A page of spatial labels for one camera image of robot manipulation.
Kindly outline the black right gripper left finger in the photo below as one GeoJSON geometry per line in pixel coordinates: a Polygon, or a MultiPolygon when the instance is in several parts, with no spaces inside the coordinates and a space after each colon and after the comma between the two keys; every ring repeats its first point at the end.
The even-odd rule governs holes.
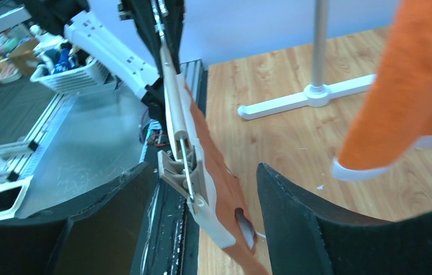
{"type": "Polygon", "coordinates": [[[59,205],[0,221],[0,274],[128,274],[153,170],[143,162],[59,205]]]}

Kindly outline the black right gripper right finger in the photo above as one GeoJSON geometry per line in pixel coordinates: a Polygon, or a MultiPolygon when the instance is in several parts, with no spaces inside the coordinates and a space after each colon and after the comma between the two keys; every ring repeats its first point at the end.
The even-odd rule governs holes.
{"type": "Polygon", "coordinates": [[[257,167],[274,274],[432,274],[432,211],[391,222],[338,206],[257,167]]]}

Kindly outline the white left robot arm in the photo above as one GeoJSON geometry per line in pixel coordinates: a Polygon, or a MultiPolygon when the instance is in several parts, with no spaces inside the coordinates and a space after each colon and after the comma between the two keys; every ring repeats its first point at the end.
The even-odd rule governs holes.
{"type": "Polygon", "coordinates": [[[146,64],[104,26],[88,1],[20,1],[32,20],[52,35],[66,38],[121,78],[143,103],[159,107],[173,125],[183,125],[179,48],[183,1],[116,1],[119,17],[133,20],[136,32],[152,54],[146,64]]]}

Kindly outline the beige hanger of brown underwear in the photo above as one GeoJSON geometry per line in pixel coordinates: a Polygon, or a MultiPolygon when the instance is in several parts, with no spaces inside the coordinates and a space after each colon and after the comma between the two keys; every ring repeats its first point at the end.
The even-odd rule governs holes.
{"type": "Polygon", "coordinates": [[[175,158],[172,160],[168,153],[163,151],[159,153],[159,176],[187,199],[193,214],[198,214],[198,207],[205,203],[202,194],[195,192],[191,177],[195,176],[199,191],[202,191],[202,162],[198,160],[196,148],[190,144],[175,64],[167,43],[168,34],[165,33],[162,22],[162,19],[168,16],[168,10],[164,1],[151,1],[151,7],[161,43],[160,62],[166,99],[167,130],[175,158]]]}

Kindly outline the brown underwear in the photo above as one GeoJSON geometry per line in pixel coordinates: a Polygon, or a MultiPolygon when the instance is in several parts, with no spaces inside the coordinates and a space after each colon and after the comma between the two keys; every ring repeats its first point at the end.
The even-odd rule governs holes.
{"type": "Polygon", "coordinates": [[[213,242],[237,262],[245,274],[267,274],[255,258],[257,235],[239,179],[228,169],[210,136],[205,117],[196,106],[182,74],[176,75],[188,139],[202,157],[206,202],[195,220],[213,242]]]}

